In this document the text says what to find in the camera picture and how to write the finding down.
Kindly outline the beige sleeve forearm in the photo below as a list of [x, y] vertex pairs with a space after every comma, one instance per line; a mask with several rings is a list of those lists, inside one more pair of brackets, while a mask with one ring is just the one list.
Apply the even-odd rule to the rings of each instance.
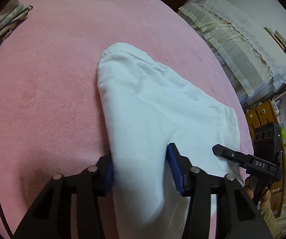
[[275, 239], [283, 238], [284, 233], [273, 215], [273, 211], [271, 209], [270, 203], [266, 203], [266, 205], [263, 208], [261, 208], [259, 211], [272, 237]]

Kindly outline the operator right hand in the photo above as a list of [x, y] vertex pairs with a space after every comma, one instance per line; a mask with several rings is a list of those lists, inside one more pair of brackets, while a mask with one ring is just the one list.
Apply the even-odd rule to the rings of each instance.
[[255, 205], [259, 205], [260, 211], [270, 207], [271, 191], [265, 180], [249, 176], [245, 180], [244, 189], [253, 202], [258, 200]]

